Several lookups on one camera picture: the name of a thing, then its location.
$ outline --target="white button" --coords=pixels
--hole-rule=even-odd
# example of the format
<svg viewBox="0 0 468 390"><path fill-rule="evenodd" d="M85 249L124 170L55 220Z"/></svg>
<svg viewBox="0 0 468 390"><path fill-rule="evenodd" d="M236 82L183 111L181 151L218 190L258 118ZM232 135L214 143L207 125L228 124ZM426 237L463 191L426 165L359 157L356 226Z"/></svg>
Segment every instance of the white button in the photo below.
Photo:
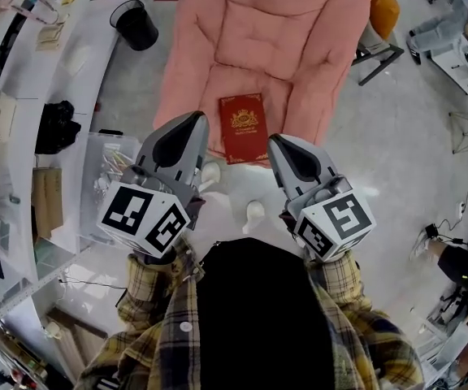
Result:
<svg viewBox="0 0 468 390"><path fill-rule="evenodd" d="M193 325L191 325L190 322L182 322L180 324L180 329L183 331L183 332L191 332L193 330Z"/></svg>

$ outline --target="yellow plaid sleeve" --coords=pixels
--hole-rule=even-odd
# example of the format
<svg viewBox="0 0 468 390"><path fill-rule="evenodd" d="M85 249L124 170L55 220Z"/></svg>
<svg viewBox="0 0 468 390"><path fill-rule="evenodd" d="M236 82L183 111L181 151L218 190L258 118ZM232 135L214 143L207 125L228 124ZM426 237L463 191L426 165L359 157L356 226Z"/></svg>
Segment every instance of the yellow plaid sleeve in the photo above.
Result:
<svg viewBox="0 0 468 390"><path fill-rule="evenodd" d="M139 332L163 319L174 289L173 271L179 261L161 266L145 265L137 257L128 257L128 292L119 303L119 317L127 330Z"/></svg>
<svg viewBox="0 0 468 390"><path fill-rule="evenodd" d="M411 343L386 314L372 310L351 251L336 262L311 263L310 276L326 290L366 343L375 369L380 369L380 378L400 389L423 382L422 368Z"/></svg>

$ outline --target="black bag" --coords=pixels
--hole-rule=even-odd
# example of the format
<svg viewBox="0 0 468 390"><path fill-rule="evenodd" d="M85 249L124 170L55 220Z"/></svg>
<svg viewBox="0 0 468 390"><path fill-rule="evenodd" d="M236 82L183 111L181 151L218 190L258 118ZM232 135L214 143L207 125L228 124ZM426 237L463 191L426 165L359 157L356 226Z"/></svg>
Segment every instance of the black bag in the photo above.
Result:
<svg viewBox="0 0 468 390"><path fill-rule="evenodd" d="M68 101L46 104L37 134L36 154L57 154L71 145L80 131L72 121L73 105Z"/></svg>

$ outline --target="gray pants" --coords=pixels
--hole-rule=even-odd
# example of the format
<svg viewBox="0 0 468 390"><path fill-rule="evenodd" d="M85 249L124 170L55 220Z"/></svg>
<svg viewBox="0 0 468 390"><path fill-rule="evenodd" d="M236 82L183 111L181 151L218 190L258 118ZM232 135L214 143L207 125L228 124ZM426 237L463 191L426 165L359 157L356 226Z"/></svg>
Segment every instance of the gray pants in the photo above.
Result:
<svg viewBox="0 0 468 390"><path fill-rule="evenodd" d="M452 44L463 33L467 20L467 7L462 0L454 0L450 13L428 20L414 29L415 36L408 40L409 46L418 52L426 52Z"/></svg>

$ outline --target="pink cushion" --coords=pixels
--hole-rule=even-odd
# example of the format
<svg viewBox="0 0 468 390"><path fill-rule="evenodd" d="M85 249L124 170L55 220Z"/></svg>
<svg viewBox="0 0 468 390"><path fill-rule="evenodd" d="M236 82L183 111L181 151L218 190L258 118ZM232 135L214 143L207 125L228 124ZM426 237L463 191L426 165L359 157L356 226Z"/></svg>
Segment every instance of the pink cushion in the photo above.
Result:
<svg viewBox="0 0 468 390"><path fill-rule="evenodd" d="M230 95L261 93L266 116L268 134L280 133L283 130L286 107L292 85L277 80L267 74L247 69L215 65L210 70L209 82L198 110L204 111L209 119L209 150L215 154L224 153L219 118L219 99Z"/></svg>
<svg viewBox="0 0 468 390"><path fill-rule="evenodd" d="M154 127L202 110L210 152L224 156L219 99L261 92L269 134L319 144L369 10L370 0L180 0Z"/></svg>
<svg viewBox="0 0 468 390"><path fill-rule="evenodd" d="M290 80L327 0L227 0L215 59Z"/></svg>

